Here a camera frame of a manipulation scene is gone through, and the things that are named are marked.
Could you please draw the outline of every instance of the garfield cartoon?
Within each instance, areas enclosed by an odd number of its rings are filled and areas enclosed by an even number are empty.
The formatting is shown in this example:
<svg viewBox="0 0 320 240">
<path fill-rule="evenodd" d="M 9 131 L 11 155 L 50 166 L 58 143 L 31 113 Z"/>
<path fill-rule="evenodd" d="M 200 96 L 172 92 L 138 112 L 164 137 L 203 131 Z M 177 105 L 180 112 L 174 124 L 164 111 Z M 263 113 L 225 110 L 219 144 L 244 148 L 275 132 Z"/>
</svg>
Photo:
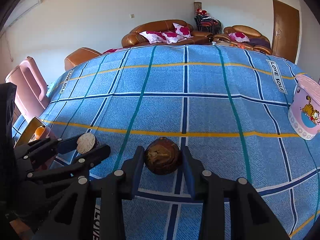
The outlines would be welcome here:
<svg viewBox="0 0 320 240">
<path fill-rule="evenodd" d="M 306 96 L 306 99 L 309 100 L 309 104 L 302 108 L 302 112 L 305 113 L 305 115 L 307 115 L 314 124 L 317 124 L 316 120 L 319 118 L 319 111 L 313 109 L 310 96 Z"/>
</svg>

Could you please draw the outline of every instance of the brown leather sofa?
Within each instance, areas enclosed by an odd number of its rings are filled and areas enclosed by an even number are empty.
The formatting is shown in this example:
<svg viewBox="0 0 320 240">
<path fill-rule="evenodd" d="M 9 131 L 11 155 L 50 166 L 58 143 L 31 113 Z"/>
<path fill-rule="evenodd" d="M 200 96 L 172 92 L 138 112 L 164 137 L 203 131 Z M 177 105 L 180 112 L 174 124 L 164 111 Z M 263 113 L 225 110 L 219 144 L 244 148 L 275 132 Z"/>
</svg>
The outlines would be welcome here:
<svg viewBox="0 0 320 240">
<path fill-rule="evenodd" d="M 264 41 L 267 41 L 270 44 L 270 41 L 268 40 L 268 38 L 266 36 L 263 36 L 260 32 L 258 32 L 254 28 L 251 28 L 251 27 L 245 26 L 245 25 L 233 25 L 232 27 L 225 27 L 223 29 L 223 32 L 224 33 L 214 35 L 213 41 L 225 41 L 227 43 L 231 43 L 236 46 L 241 44 L 242 46 L 244 46 L 246 49 L 249 49 L 249 50 L 263 52 L 267 55 L 272 54 L 272 50 L 265 47 L 265 46 L 261 46 L 261 45 L 252 46 L 252 45 L 247 44 L 245 42 L 232 41 L 230 39 L 230 37 L 228 36 L 229 33 L 241 32 L 241 33 L 244 33 L 245 35 L 247 35 L 249 40 L 253 39 L 253 38 L 258 38 L 258 39 L 262 39 Z"/>
<path fill-rule="evenodd" d="M 81 63 L 84 63 L 90 59 L 93 59 L 95 57 L 99 57 L 102 54 L 100 52 L 97 52 L 94 49 L 90 48 L 79 48 L 69 54 L 64 59 L 64 69 L 68 71 L 69 69 L 74 68 L 75 66 L 80 65 Z"/>
<path fill-rule="evenodd" d="M 173 31 L 174 32 L 174 25 L 173 23 L 180 24 L 182 26 L 187 26 L 191 31 L 192 38 L 187 38 L 184 41 L 179 41 L 177 43 L 173 43 L 170 45 L 185 45 L 185 44 L 206 44 L 212 40 L 212 33 L 209 32 L 200 32 L 194 31 L 192 25 L 186 23 L 182 20 L 163 20 L 163 21 L 156 21 L 145 23 L 135 27 L 129 34 L 122 38 L 122 46 L 124 48 L 127 47 L 134 47 L 134 46 L 145 46 L 150 45 L 149 41 L 140 35 L 139 33 L 144 31 L 153 31 L 153 32 L 166 32 L 166 31 Z M 164 42 L 158 42 L 154 45 L 165 45 Z"/>
</svg>

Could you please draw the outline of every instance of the plastic container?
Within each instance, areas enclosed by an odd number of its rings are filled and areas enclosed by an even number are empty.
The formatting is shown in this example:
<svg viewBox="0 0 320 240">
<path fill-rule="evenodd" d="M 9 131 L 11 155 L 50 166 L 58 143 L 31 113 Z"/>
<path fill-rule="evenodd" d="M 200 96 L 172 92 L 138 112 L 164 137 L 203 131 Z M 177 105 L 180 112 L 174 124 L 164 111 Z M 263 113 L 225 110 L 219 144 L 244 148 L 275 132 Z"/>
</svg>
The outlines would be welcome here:
<svg viewBox="0 0 320 240">
<path fill-rule="evenodd" d="M 295 132 L 305 140 L 311 140 L 320 130 L 320 85 L 305 75 L 296 75 L 293 102 L 288 118 Z"/>
<path fill-rule="evenodd" d="M 15 104 L 27 122 L 34 116 L 39 117 L 47 108 L 47 84 L 32 57 L 27 57 L 15 67 L 5 82 L 17 86 Z"/>
</svg>

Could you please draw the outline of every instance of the wooden door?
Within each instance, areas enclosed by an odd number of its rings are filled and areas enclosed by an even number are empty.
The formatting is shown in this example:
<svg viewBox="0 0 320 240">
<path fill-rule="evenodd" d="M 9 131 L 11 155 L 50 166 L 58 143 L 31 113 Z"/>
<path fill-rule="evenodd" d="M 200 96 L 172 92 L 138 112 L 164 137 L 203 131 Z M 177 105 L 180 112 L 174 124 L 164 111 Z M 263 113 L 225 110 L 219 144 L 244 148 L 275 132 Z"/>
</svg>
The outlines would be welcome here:
<svg viewBox="0 0 320 240">
<path fill-rule="evenodd" d="M 299 11 L 283 2 L 273 0 L 272 55 L 295 63 L 298 51 Z"/>
</svg>

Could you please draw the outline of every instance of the orange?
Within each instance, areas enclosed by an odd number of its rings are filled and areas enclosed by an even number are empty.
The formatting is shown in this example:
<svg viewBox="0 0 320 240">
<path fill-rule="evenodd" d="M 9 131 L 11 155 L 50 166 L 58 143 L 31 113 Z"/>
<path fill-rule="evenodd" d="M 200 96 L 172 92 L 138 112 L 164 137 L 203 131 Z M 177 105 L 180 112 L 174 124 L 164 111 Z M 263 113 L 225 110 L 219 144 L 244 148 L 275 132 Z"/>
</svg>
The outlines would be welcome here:
<svg viewBox="0 0 320 240">
<path fill-rule="evenodd" d="M 44 130 L 45 130 L 45 127 L 42 127 L 42 126 L 37 128 L 37 130 L 35 131 L 36 140 L 40 139 L 40 136 L 42 135 Z"/>
</svg>

